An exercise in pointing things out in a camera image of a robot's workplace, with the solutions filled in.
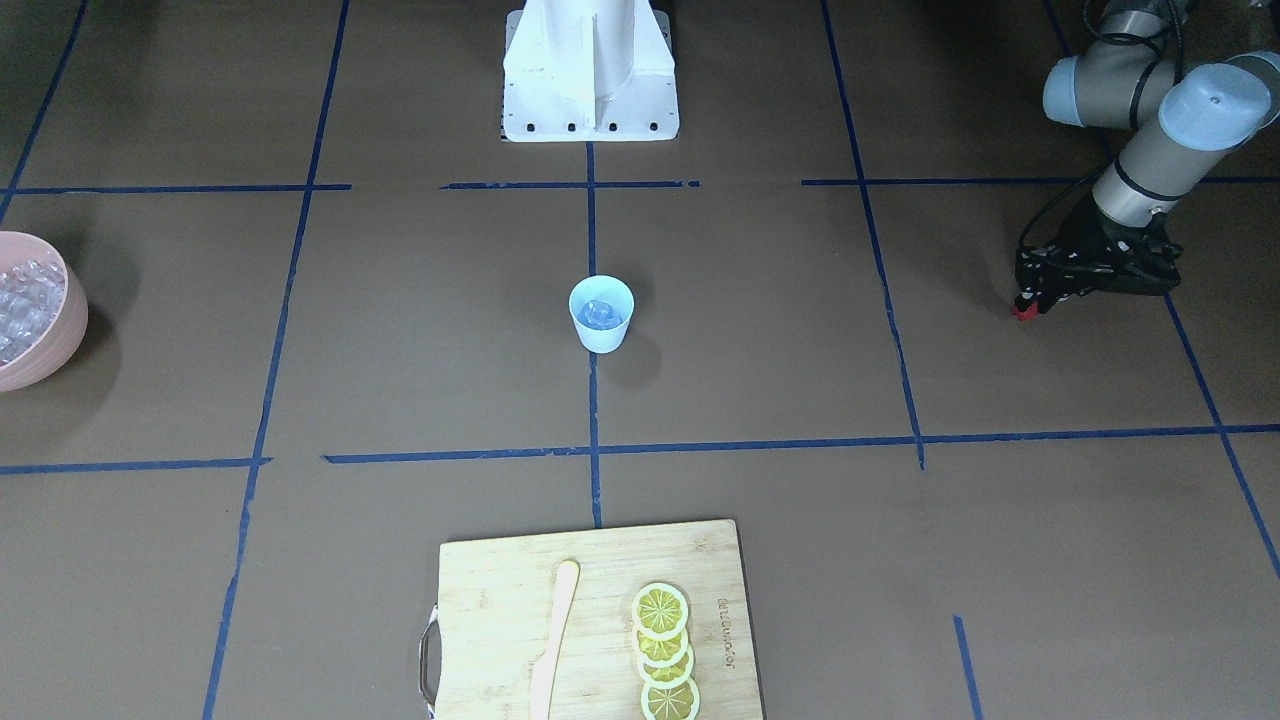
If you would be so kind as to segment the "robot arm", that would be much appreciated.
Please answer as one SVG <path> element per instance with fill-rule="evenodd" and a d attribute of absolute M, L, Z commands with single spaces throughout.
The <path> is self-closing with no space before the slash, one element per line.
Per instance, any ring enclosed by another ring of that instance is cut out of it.
<path fill-rule="evenodd" d="M 1277 54 L 1252 51 L 1190 67 L 1183 45 L 1190 1 L 1111 1 L 1093 44 L 1057 61 L 1044 114 L 1066 126 L 1129 129 L 1112 160 L 1092 170 L 1088 193 L 1053 240 L 1018 241 L 1014 315 L 1028 320 L 1073 296 L 1102 291 L 1160 296 L 1180 284 L 1181 249 L 1169 238 L 1175 206 L 1226 155 L 1277 119 Z"/>

